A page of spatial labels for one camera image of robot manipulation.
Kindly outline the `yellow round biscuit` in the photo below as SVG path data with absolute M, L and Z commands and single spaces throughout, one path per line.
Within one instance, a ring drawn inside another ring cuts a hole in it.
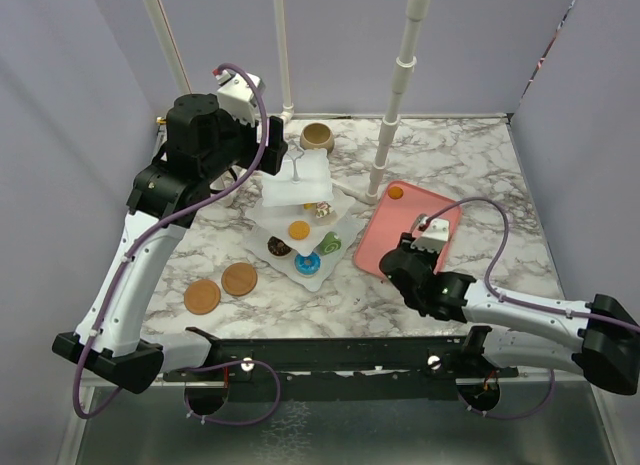
M 310 234 L 311 226 L 303 220 L 297 220 L 288 227 L 288 234 L 294 240 L 304 240 Z

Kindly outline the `blue frosted donut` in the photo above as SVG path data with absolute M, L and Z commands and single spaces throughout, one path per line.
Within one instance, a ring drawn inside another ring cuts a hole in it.
M 321 268 L 321 258 L 315 252 L 307 256 L 297 254 L 294 258 L 294 268 L 304 277 L 314 276 Z

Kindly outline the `white tiered serving stand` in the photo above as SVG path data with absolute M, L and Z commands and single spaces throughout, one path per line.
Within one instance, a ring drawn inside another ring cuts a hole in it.
M 318 291 L 364 226 L 364 222 L 351 213 L 355 199 L 333 185 L 329 159 L 323 149 L 289 151 L 279 173 L 274 176 L 264 173 L 261 184 L 261 197 L 246 211 L 246 217 L 254 224 L 246 247 L 292 281 L 311 292 Z M 328 202 L 333 207 L 333 220 L 318 223 L 314 220 L 315 206 L 309 210 L 303 208 L 306 203 L 318 202 Z M 311 226 L 310 234 L 304 240 L 294 240 L 288 234 L 289 225 L 297 220 L 306 221 Z M 342 247 L 321 256 L 316 247 L 331 231 L 340 235 Z M 284 258 L 271 256 L 266 246 L 271 236 L 283 240 L 292 252 Z M 320 256 L 321 268 L 314 276 L 304 277 L 295 270 L 294 258 L 297 254 L 307 256 L 313 252 Z

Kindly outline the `pink serving tray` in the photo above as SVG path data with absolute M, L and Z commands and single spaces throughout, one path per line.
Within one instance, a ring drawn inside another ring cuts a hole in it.
M 404 195 L 398 200 L 388 196 L 388 189 L 399 186 Z M 383 192 L 376 210 L 354 253 L 355 265 L 370 274 L 383 278 L 379 262 L 384 254 L 394 249 L 403 232 L 408 232 L 416 217 L 431 215 L 454 200 L 420 188 L 405 181 L 392 181 Z

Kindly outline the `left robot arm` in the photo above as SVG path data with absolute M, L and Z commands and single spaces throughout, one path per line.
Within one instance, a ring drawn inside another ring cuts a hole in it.
M 238 166 L 246 175 L 279 172 L 286 151 L 280 119 L 266 113 L 261 95 L 227 99 L 223 92 L 177 98 L 165 117 L 166 140 L 137 174 L 116 254 L 96 299 L 53 352 L 119 390 L 139 394 L 161 373 L 189 369 L 206 380 L 221 356 L 205 333 L 187 330 L 161 341 L 142 336 L 150 299 L 174 249 L 197 212 L 235 191 L 246 176 L 212 192 L 214 181 Z

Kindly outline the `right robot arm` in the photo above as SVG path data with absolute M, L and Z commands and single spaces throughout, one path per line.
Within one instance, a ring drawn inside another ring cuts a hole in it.
M 639 325 L 617 299 L 552 300 L 438 272 L 442 248 L 431 241 L 428 234 L 402 234 L 379 269 L 421 316 L 471 324 L 459 352 L 467 374 L 481 376 L 492 367 L 561 370 L 614 394 L 637 393 Z

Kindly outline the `chocolate donut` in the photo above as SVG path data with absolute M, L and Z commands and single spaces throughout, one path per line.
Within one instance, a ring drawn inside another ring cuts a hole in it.
M 266 246 L 269 254 L 275 258 L 287 257 L 292 252 L 291 247 L 275 236 L 271 236 L 268 239 Z

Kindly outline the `chocolate swiss roll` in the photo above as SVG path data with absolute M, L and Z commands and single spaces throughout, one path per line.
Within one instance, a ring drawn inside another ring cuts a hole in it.
M 335 218 L 333 207 L 328 202 L 315 204 L 314 220 L 318 223 L 329 222 Z

